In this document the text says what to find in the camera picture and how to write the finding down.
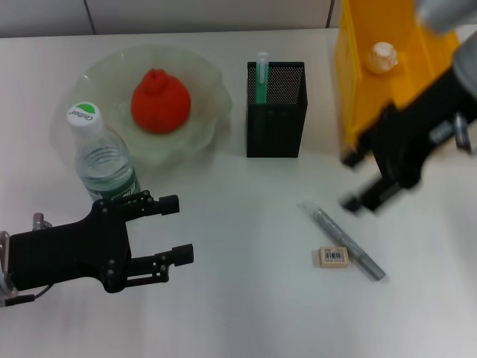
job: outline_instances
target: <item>table surface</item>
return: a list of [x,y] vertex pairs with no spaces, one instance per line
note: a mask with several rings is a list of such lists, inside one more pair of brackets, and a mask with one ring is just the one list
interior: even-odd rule
[[[463,28],[465,37],[474,27]],[[0,310],[2,357],[474,357],[477,351],[476,162],[448,145],[424,185],[379,215],[338,199],[376,173],[338,160],[336,30],[113,35],[0,40],[0,228],[82,219],[91,201],[55,119],[82,73],[129,46],[171,43],[224,73],[233,110],[213,143],[167,172],[139,171],[180,214],[128,224],[133,256],[193,243],[195,263],[166,284],[107,294],[93,279],[55,285],[34,304]],[[266,48],[306,64],[309,107],[300,157],[247,159],[247,61]],[[387,272],[317,267],[331,245],[297,204],[319,203]]]

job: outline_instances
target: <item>black pen holder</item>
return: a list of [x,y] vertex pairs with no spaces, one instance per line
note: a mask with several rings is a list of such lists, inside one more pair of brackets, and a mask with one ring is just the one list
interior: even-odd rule
[[270,62],[267,102],[256,104],[255,94],[256,62],[249,62],[247,157],[298,157],[308,107],[305,64]]

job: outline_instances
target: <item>red toy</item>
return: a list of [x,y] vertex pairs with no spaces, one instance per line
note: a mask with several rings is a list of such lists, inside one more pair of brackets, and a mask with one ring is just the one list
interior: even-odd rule
[[163,69],[151,69],[136,87],[131,99],[134,122],[147,131],[171,132],[188,119],[191,96],[184,85]]

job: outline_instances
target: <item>yellow container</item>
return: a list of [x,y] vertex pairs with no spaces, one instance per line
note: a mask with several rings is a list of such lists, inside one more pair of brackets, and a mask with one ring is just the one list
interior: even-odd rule
[[[355,145],[382,108],[408,104],[452,63],[459,45],[455,33],[438,37],[415,21],[413,0],[342,0],[335,47],[345,141]],[[397,50],[396,67],[381,75],[364,68],[374,44]]]

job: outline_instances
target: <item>plastic bottle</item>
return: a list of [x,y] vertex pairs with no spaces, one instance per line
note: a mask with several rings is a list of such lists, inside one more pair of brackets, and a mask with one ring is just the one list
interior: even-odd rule
[[141,190],[126,145],[107,129],[96,105],[75,104],[67,119],[76,136],[76,172],[93,200],[120,198]]

